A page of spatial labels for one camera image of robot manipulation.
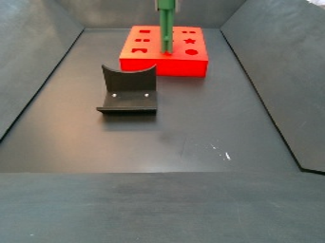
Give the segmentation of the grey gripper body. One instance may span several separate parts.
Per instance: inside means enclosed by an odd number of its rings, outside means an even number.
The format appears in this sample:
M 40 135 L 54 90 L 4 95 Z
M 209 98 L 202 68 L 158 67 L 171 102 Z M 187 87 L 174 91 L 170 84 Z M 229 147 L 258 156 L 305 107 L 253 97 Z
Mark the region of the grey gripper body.
M 181 10 L 182 0 L 155 0 L 155 9 Z

